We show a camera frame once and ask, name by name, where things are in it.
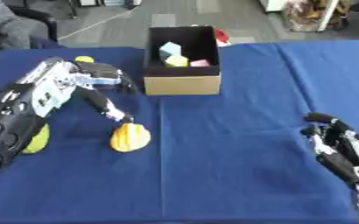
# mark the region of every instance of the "yellow object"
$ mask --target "yellow object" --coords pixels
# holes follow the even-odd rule
[[[116,151],[129,152],[145,147],[150,141],[151,133],[143,125],[127,122],[114,131],[110,146]]]
[[[87,62],[87,63],[94,63],[94,58],[89,57],[89,56],[78,56],[74,59],[75,61],[80,61],[80,62]]]
[[[172,55],[165,60],[165,63],[169,67],[187,67],[189,59],[181,55]]]
[[[45,124],[39,133],[31,140],[25,149],[22,150],[24,154],[32,154],[41,151],[45,148],[50,138],[50,128]]]

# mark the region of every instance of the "cardboard box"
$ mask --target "cardboard box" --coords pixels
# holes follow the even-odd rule
[[[159,48],[170,41],[181,45],[182,55],[189,60],[207,60],[210,66],[166,66],[159,57]],[[212,26],[151,28],[144,66],[144,87],[148,95],[217,95],[220,92],[222,77]]]

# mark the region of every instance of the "dark blue cloth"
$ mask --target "dark blue cloth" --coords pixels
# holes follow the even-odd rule
[[[79,55],[141,81],[134,48],[5,51],[0,87],[48,56]],[[48,147],[0,171],[0,221],[356,223],[351,192],[299,130],[319,111],[359,131],[359,41],[234,45],[221,59],[219,95],[106,91],[151,130],[136,152],[112,151],[115,124],[74,97],[51,117]]]

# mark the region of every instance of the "pink block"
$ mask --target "pink block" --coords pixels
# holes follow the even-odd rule
[[[209,67],[209,63],[206,59],[195,60],[190,63],[191,67]]]

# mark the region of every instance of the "wire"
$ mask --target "wire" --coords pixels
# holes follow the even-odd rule
[[[93,27],[96,27],[97,25],[105,24],[105,23],[109,22],[110,20],[113,20],[113,19],[115,19],[115,18],[119,18],[119,17],[121,17],[121,16],[123,16],[123,15],[126,15],[126,14],[128,14],[128,13],[132,13],[135,9],[137,9],[138,7],[140,7],[140,5],[138,5],[137,7],[133,8],[133,9],[131,9],[131,10],[128,10],[128,11],[126,11],[126,12],[123,12],[123,13],[121,13],[121,14],[115,15],[115,16],[113,16],[113,17],[110,17],[110,18],[104,19],[104,20],[102,20],[102,21],[99,21],[99,22],[97,22],[97,23],[95,23],[95,24],[92,24],[92,25],[89,25],[89,26],[87,26],[87,27],[81,28],[81,29],[78,30],[78,31],[71,32],[71,33],[69,33],[69,34],[67,34],[67,35],[65,35],[65,36],[63,36],[63,37],[60,37],[59,40],[70,38],[70,37],[72,37],[73,35],[76,35],[76,34],[78,34],[78,33],[81,33],[81,32],[84,32],[84,31],[86,31],[86,30],[89,30],[89,29],[91,29],[91,28],[93,28]]]

